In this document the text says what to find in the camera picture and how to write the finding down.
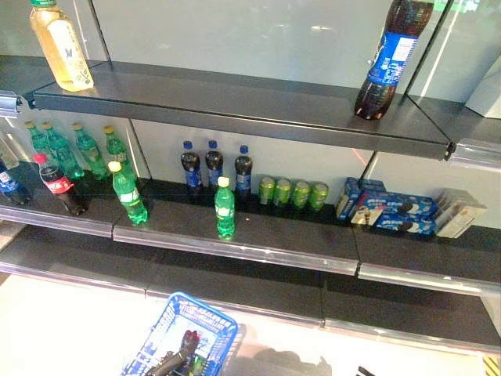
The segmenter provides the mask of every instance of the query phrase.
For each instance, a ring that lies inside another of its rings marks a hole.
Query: store shelf
[[[272,213],[272,208],[261,207],[253,198],[247,208],[236,211],[233,239],[221,240],[211,196],[204,197],[206,202],[189,204],[184,184],[161,181],[151,181],[142,195],[150,206],[150,220],[133,226],[122,217],[114,227],[114,240],[355,274],[359,259],[351,228],[333,226],[331,205],[316,215],[295,217]]]
[[[77,188],[85,196],[88,210],[75,216],[68,213],[63,203],[44,186],[36,164],[20,162],[20,166],[9,173],[30,191],[32,199],[19,206],[0,197],[0,219],[111,237],[113,224],[124,214],[111,180],[103,184],[88,177],[82,179]]]
[[[478,297],[329,274],[323,301],[326,327],[439,349],[501,351]]]
[[[501,230],[458,239],[354,227],[359,278],[467,295],[501,296]]]
[[[449,140],[408,98],[379,121],[353,115],[358,89],[133,63],[92,69],[95,88],[35,94],[38,108],[159,121],[442,159]]]

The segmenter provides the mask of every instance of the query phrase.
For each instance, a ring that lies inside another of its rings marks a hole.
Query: cola bottle
[[[57,164],[49,161],[45,154],[35,154],[33,160],[38,163],[41,180],[63,202],[66,210],[73,215],[87,211],[85,201],[77,194],[74,184],[60,171]]]
[[[393,0],[373,65],[356,100],[355,115],[375,120],[386,114],[432,11],[432,0]]]

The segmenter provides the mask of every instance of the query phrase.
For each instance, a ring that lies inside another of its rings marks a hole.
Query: bottle label
[[[138,189],[134,188],[134,190],[130,193],[119,194],[118,198],[120,202],[123,202],[124,204],[136,201],[139,198]]]
[[[55,20],[47,26],[54,44],[73,82],[89,85],[91,75],[81,53],[73,26],[66,20]]]
[[[251,188],[251,175],[236,174],[236,190],[249,190]]]
[[[218,185],[219,176],[222,176],[222,169],[219,170],[209,170],[209,183],[212,186]]]
[[[186,184],[189,186],[199,186],[202,184],[200,170],[185,171]]]
[[[73,183],[68,180],[66,176],[63,176],[61,179],[57,179],[54,182],[44,182],[45,186],[49,188],[49,190],[54,194],[65,193],[71,189]]]
[[[413,54],[417,39],[418,37],[388,31],[383,33],[374,64],[367,74],[369,81],[379,85],[397,85]]]

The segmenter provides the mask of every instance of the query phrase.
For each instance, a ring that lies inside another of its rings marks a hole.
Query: green can
[[[308,195],[310,194],[310,186],[307,182],[300,181],[296,183],[294,192],[292,193],[292,205],[296,209],[302,209],[308,202]]]
[[[287,179],[280,179],[276,182],[275,193],[273,194],[273,204],[278,208],[283,208],[287,205],[290,198],[291,185]]]
[[[314,212],[319,212],[323,208],[326,202],[327,196],[329,195],[329,187],[324,183],[316,183],[312,187],[312,192],[310,193],[309,203],[310,208]]]
[[[275,189],[275,180],[269,176],[261,179],[259,184],[259,204],[267,205],[273,201],[273,190]]]

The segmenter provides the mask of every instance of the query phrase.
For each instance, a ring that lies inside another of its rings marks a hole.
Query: beverage can
[[[287,205],[290,198],[290,181],[287,179],[280,179],[276,182],[275,192],[273,194],[273,204],[279,208],[283,208]]]

